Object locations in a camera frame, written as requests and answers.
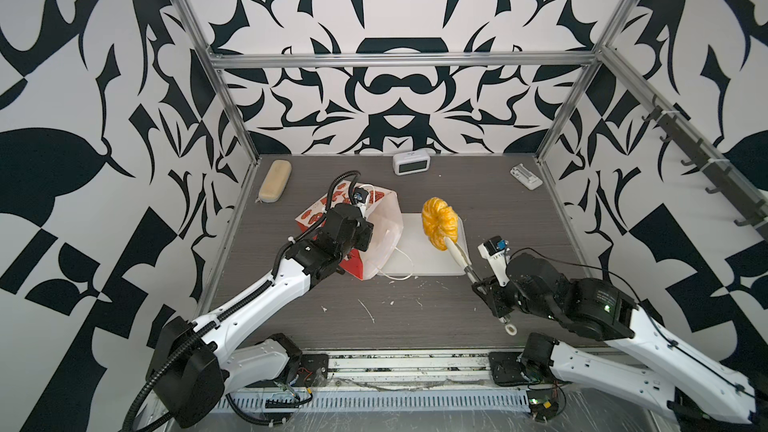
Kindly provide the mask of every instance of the white plastic holder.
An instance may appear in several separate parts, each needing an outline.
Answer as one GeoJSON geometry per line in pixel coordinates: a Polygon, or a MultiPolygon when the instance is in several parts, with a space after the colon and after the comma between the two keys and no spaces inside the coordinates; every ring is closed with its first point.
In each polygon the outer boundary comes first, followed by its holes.
{"type": "Polygon", "coordinates": [[[526,186],[528,190],[533,190],[542,184],[542,180],[539,177],[536,177],[533,172],[525,168],[523,164],[514,166],[509,173],[512,174],[512,177],[519,180],[521,184],[526,186]]]}

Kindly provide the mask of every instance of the debris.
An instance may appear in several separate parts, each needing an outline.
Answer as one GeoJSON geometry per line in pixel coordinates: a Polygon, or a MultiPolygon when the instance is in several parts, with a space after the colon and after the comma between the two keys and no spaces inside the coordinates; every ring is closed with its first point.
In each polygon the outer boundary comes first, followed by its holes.
{"type": "Polygon", "coordinates": [[[375,320],[375,319],[373,318],[373,316],[371,315],[371,312],[370,312],[370,310],[368,310],[368,307],[366,307],[366,305],[365,305],[365,304],[364,304],[364,303],[363,303],[363,302],[362,302],[360,299],[357,299],[357,301],[360,303],[360,305],[362,306],[362,308],[364,308],[364,309],[366,310],[366,312],[368,312],[368,317],[370,317],[370,318],[371,318],[371,322],[373,322],[373,323],[375,324],[375,323],[376,323],[376,320],[375,320]]]}

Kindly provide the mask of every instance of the white tool handle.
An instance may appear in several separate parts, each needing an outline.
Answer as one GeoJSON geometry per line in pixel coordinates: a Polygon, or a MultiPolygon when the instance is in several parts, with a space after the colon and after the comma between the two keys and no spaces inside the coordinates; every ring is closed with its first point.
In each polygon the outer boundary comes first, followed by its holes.
{"type": "Polygon", "coordinates": [[[464,269],[472,265],[462,248],[456,245],[453,240],[450,239],[450,237],[443,237],[443,241],[446,243],[448,252],[451,253],[453,260],[456,261],[459,267],[464,269]]]}

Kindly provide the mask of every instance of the hook rack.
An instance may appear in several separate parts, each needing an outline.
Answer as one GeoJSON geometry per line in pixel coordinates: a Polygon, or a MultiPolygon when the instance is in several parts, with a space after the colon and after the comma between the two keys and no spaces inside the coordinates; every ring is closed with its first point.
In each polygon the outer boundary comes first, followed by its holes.
{"type": "Polygon", "coordinates": [[[753,226],[768,241],[768,205],[766,197],[734,165],[706,140],[681,113],[663,111],[660,106],[644,117],[655,120],[667,135],[662,142],[673,141],[688,156],[684,166],[696,166],[713,184],[709,194],[723,194],[744,217],[734,220],[738,227],[753,226]]]}

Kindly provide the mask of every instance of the white cutting board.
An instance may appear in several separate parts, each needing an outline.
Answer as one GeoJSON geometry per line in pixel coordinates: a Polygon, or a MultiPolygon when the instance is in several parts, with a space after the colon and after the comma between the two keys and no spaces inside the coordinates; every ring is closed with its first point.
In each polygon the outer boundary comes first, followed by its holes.
{"type": "MultiPolygon", "coordinates": [[[[467,252],[467,239],[464,224],[458,220],[459,247],[467,252]]],[[[421,214],[402,215],[402,236],[397,247],[413,260],[413,274],[416,275],[463,275],[464,270],[456,264],[447,250],[437,250],[429,241],[422,227],[421,214]]],[[[392,251],[384,264],[383,272],[391,276],[403,276],[411,273],[411,263],[405,255],[392,251]]]]}

